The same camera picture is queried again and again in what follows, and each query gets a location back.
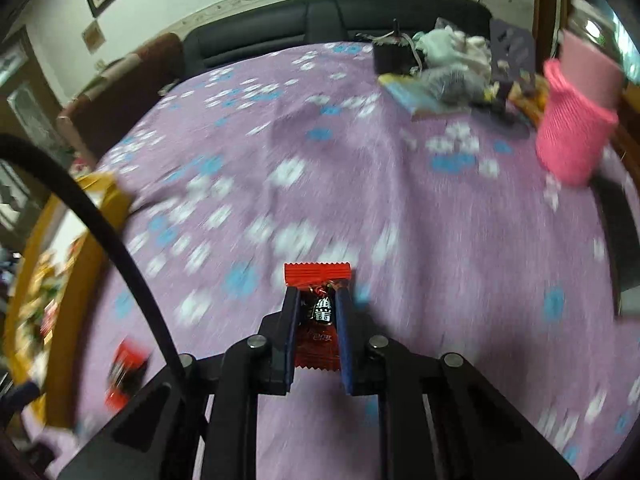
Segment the dark red snack packet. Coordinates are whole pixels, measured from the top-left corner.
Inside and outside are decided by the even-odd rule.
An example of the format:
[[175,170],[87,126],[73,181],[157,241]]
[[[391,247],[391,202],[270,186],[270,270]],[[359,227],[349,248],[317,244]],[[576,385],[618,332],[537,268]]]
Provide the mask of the dark red snack packet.
[[105,405],[112,411],[120,411],[140,390],[151,352],[131,338],[118,345],[107,374]]

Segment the small red candy packet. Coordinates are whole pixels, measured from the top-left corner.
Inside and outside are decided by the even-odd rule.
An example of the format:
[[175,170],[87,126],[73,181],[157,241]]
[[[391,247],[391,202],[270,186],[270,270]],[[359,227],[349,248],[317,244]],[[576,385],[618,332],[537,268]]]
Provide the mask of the small red candy packet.
[[285,284],[298,291],[298,318],[294,330],[294,364],[300,368],[338,372],[335,293],[348,286],[348,262],[299,262],[283,266]]

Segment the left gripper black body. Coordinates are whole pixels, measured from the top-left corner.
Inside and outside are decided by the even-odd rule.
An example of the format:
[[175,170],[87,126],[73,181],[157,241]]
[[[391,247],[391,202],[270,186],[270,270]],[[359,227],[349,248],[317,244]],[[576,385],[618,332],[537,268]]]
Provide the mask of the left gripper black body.
[[22,411],[40,397],[34,382],[13,385],[1,393],[1,478],[47,479],[46,470],[55,459],[49,445],[29,440],[26,430],[21,432]]

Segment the purple floral tablecloth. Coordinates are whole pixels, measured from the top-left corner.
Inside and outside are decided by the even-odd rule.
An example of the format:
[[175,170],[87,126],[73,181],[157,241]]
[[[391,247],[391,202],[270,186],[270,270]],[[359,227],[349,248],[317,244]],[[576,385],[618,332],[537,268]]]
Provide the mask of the purple floral tablecloth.
[[346,261],[355,304],[467,358],[586,476],[639,413],[596,198],[468,114],[415,122],[369,47],[316,44],[185,81],[100,161],[177,348],[206,358],[282,306],[283,267]]

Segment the yellow cardboard tray box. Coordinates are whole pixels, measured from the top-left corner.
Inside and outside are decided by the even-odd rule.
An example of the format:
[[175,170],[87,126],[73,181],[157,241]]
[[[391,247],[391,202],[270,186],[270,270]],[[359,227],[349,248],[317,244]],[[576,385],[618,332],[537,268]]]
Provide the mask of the yellow cardboard tray box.
[[4,326],[16,382],[34,382],[32,411],[46,426],[72,428],[89,314],[107,256],[77,214],[52,196],[27,241]]

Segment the black smartphone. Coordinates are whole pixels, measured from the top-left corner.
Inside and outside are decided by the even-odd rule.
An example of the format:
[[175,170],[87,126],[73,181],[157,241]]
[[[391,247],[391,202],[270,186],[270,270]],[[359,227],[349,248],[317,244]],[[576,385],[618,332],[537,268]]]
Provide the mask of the black smartphone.
[[639,316],[639,235],[623,187],[596,174],[590,180],[603,226],[617,316]]

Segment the booklet on table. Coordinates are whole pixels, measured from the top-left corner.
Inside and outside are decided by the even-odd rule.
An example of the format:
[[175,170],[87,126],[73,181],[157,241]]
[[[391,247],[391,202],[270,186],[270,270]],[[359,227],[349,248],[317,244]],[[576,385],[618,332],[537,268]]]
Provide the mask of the booklet on table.
[[378,83],[412,120],[450,116],[470,110],[465,105],[449,105],[439,101],[432,92],[422,86],[420,81],[410,76],[383,74],[378,76]]

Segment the wooden glass door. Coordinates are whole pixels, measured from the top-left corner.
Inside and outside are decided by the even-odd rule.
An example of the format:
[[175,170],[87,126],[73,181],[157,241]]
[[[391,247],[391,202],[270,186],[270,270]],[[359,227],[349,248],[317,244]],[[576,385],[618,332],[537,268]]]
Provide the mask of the wooden glass door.
[[[26,29],[1,44],[1,131],[46,152],[67,169],[74,149],[58,133],[61,105],[44,78]],[[1,164],[1,245],[20,252],[50,192],[24,170]]]

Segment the pink bottle with knit sleeve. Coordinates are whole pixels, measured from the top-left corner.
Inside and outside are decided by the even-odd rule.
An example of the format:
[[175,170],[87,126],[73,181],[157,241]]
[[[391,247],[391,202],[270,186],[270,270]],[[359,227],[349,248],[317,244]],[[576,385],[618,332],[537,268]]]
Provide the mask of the pink bottle with knit sleeve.
[[548,102],[537,136],[541,165],[556,180],[584,186],[618,125],[625,75],[592,42],[565,29],[558,58],[544,62]]

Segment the small black box device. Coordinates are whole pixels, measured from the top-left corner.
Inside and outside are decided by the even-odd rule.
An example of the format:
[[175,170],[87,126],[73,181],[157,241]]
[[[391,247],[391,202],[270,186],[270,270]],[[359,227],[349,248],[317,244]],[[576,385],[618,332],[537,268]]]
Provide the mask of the small black box device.
[[373,65],[378,75],[411,75],[422,70],[422,60],[411,37],[393,19],[390,32],[371,39]]

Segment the black phone stand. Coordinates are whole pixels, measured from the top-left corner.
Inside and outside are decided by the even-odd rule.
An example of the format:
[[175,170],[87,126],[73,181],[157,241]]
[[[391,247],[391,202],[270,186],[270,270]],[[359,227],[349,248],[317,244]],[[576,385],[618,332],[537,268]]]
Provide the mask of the black phone stand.
[[524,91],[535,88],[535,40],[527,29],[498,18],[490,21],[489,32],[491,82],[497,85],[489,102],[490,116],[498,120],[508,138],[526,139],[533,124],[509,103],[509,94],[517,84]]

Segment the black leather sofa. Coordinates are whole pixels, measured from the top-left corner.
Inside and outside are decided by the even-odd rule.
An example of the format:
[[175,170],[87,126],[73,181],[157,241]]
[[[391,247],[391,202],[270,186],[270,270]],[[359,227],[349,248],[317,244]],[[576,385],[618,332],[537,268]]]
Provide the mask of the black leather sofa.
[[472,0],[286,0],[211,22],[182,40],[186,79],[282,49],[382,36],[393,22],[408,34],[443,18],[471,36],[489,36],[490,11]]

